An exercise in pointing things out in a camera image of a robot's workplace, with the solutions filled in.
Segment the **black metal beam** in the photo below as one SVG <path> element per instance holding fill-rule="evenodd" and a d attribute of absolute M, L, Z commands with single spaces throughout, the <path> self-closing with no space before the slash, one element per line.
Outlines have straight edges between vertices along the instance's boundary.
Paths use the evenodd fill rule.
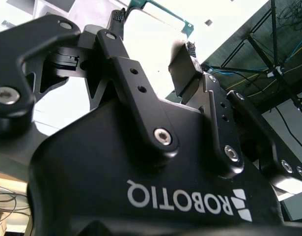
<path fill-rule="evenodd" d="M 252 38 L 252 35 L 249 35 L 248 41 L 251 44 L 251 46 L 254 48 L 254 50 L 257 52 L 259 57 L 262 59 L 262 61 L 267 65 L 267 67 L 271 70 L 274 69 L 272 62 L 270 59 L 267 57 L 267 55 L 262 51 L 262 49 L 259 47 L 259 45 L 254 41 Z"/>
<path fill-rule="evenodd" d="M 242 40 L 237 47 L 231 52 L 231 54 L 226 58 L 226 60 L 223 62 L 221 65 L 222 67 L 226 66 L 232 59 L 233 57 L 239 52 L 239 50 L 244 46 L 245 41 Z"/>
<path fill-rule="evenodd" d="M 290 85 L 290 89 L 295 94 L 302 93 L 302 79 Z M 270 96 L 269 98 L 258 104 L 257 109 L 260 111 L 260 113 L 265 113 L 266 111 L 271 110 L 272 108 L 287 101 L 288 99 L 290 99 L 289 94 L 286 93 L 284 89 L 281 89 L 280 92 Z"/>
<path fill-rule="evenodd" d="M 267 13 L 264 14 L 264 16 L 258 21 L 258 23 L 251 29 L 250 33 L 255 33 L 262 25 L 263 23 L 270 17 L 272 13 L 272 10 L 268 10 Z"/>
<path fill-rule="evenodd" d="M 275 66 L 277 66 L 278 65 L 278 48 L 277 48 L 275 0 L 271 0 L 271 10 L 272 10 L 272 33 L 273 33 L 274 64 L 275 64 Z"/>
<path fill-rule="evenodd" d="M 289 95 L 289 98 L 293 100 L 294 105 L 302 112 L 302 102 L 299 100 L 298 96 L 292 91 L 289 84 L 284 80 L 283 76 L 274 68 L 274 65 L 269 60 L 269 58 L 265 55 L 262 49 L 258 46 L 258 44 L 253 40 L 251 36 L 248 37 L 249 43 L 252 45 L 254 50 L 260 56 L 262 61 L 267 65 L 269 69 L 273 71 L 274 77 L 277 82 L 282 86 L 282 88 Z"/>

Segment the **robotiq logo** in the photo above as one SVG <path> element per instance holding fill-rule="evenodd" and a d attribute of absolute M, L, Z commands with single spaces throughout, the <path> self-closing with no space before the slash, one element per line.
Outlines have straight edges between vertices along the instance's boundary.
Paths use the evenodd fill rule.
<path fill-rule="evenodd" d="M 211 193 L 201 194 L 199 192 L 188 194 L 186 191 L 178 189 L 174 191 L 171 199 L 171 196 L 168 196 L 166 188 L 157 191 L 155 186 L 151 186 L 151 191 L 149 191 L 142 184 L 134 183 L 132 180 L 128 180 L 127 183 L 130 184 L 127 192 L 128 200 L 133 206 L 138 208 L 146 207 L 151 201 L 154 209 L 178 209 L 186 212 L 194 208 L 199 213 L 210 212 L 214 215 L 218 215 L 223 211 L 227 215 L 234 215 L 228 196 L 213 195 Z M 243 189 L 234 189 L 233 193 L 235 196 L 230 197 L 230 200 L 238 211 L 240 218 L 252 222 L 251 213 L 245 206 L 245 191 Z M 159 194 L 163 195 L 161 198 L 163 202 L 161 203 L 158 203 Z"/>

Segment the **blue cable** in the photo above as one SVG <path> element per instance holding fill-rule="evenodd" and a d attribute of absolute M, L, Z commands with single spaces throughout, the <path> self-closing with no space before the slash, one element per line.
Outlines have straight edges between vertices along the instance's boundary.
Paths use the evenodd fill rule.
<path fill-rule="evenodd" d="M 297 49 L 302 45 L 302 41 L 297 45 L 297 47 L 293 50 L 293 52 L 291 53 L 291 55 L 289 56 L 289 58 L 285 61 L 288 62 L 290 60 L 290 58 L 292 58 L 295 54 L 295 52 L 297 51 Z"/>
<path fill-rule="evenodd" d="M 296 48 L 293 50 L 293 52 L 291 53 L 291 55 L 289 56 L 289 58 L 285 61 L 285 62 L 288 62 L 295 54 L 295 52 L 297 51 L 297 49 L 302 45 L 302 41 L 296 46 Z M 219 74 L 222 74 L 222 75 L 233 75 L 234 73 L 227 73 L 227 72 L 222 72 L 222 71 L 219 71 L 219 70 L 216 70 L 216 69 L 213 69 L 211 66 L 209 66 L 207 63 L 204 63 L 206 64 L 209 68 L 211 68 L 212 70 L 216 71 L 217 73 Z M 267 67 L 259 67 L 259 68 L 252 68 L 250 70 L 264 70 L 264 69 L 268 69 Z"/>

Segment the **metal frame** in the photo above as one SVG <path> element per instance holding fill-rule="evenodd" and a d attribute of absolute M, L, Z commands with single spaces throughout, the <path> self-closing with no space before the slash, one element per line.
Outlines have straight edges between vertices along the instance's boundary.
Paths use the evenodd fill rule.
<path fill-rule="evenodd" d="M 261 27 L 261 25 L 269 18 L 272 17 L 272 31 L 273 31 L 273 48 L 274 48 L 274 63 L 270 61 L 270 59 L 265 55 L 262 49 L 258 46 L 258 44 L 252 38 L 253 34 Z M 302 98 L 299 98 L 290 88 L 289 84 L 284 80 L 283 74 L 279 71 L 279 65 L 281 64 L 278 61 L 278 48 L 277 48 L 277 33 L 276 33 L 276 11 L 275 11 L 275 0 L 271 0 L 271 9 L 260 19 L 260 21 L 252 28 L 250 33 L 248 34 L 247 38 L 244 39 L 235 49 L 234 51 L 228 56 L 225 62 L 219 66 L 210 66 L 213 69 L 221 69 L 226 71 L 238 71 L 238 72 L 246 72 L 246 73 L 257 73 L 257 74 L 266 74 L 263 71 L 255 71 L 255 70 L 248 70 L 248 69 L 239 69 L 239 68 L 228 68 L 225 67 L 230 60 L 239 52 L 239 50 L 243 47 L 246 40 L 251 44 L 257 54 L 260 56 L 262 61 L 266 64 L 266 66 L 273 72 L 274 77 L 289 95 L 289 97 L 294 102 L 294 105 L 302 112 Z"/>

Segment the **green panel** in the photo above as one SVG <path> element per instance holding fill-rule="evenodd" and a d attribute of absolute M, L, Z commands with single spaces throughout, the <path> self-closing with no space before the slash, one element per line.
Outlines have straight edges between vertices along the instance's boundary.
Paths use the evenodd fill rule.
<path fill-rule="evenodd" d="M 154 6 L 158 7 L 159 9 L 163 10 L 164 12 L 168 13 L 169 15 L 177 18 L 178 20 L 181 20 L 185 23 L 184 28 L 182 29 L 182 32 L 184 34 L 186 34 L 186 36 L 189 38 L 189 36 L 191 35 L 191 33 L 194 30 L 193 24 L 190 24 L 188 21 L 182 19 L 181 17 L 175 15 L 174 13 L 172 13 L 171 11 L 169 11 L 167 8 L 159 5 L 158 3 L 156 3 L 153 0 L 131 0 L 127 9 L 127 12 L 130 11 L 131 8 L 133 7 L 137 7 L 140 9 L 143 9 L 146 3 L 150 3 L 153 4 Z"/>

